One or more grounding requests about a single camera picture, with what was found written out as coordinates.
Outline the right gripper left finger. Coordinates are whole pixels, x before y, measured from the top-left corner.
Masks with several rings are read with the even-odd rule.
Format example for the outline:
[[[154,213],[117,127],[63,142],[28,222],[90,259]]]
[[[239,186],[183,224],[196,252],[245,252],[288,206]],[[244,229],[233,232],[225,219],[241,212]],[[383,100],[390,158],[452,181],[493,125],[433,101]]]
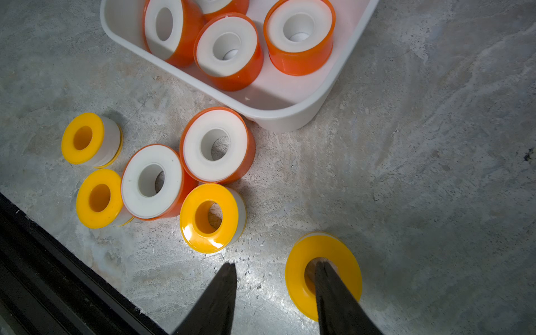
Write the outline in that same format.
[[[231,334],[236,293],[236,266],[226,262],[173,334]]]

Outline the white storage box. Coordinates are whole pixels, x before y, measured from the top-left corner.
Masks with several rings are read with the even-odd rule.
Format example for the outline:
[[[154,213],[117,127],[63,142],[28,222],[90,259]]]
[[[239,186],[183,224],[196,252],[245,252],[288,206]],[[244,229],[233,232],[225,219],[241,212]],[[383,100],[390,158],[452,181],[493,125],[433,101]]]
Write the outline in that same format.
[[[377,1],[333,1],[336,13],[334,47],[327,63],[305,76],[286,75],[265,56],[262,71],[236,92],[217,89],[195,65],[185,69],[153,56],[142,40],[143,1],[102,1],[100,23],[116,43],[170,75],[195,87],[269,131],[284,133],[308,124],[319,112],[364,33]]]

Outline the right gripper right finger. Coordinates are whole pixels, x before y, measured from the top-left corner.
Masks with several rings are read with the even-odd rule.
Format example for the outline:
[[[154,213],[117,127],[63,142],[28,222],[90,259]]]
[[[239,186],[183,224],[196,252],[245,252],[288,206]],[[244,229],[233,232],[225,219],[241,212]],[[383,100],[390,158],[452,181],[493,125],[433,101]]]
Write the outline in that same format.
[[[315,295],[321,334],[381,334],[327,261],[315,267]]]

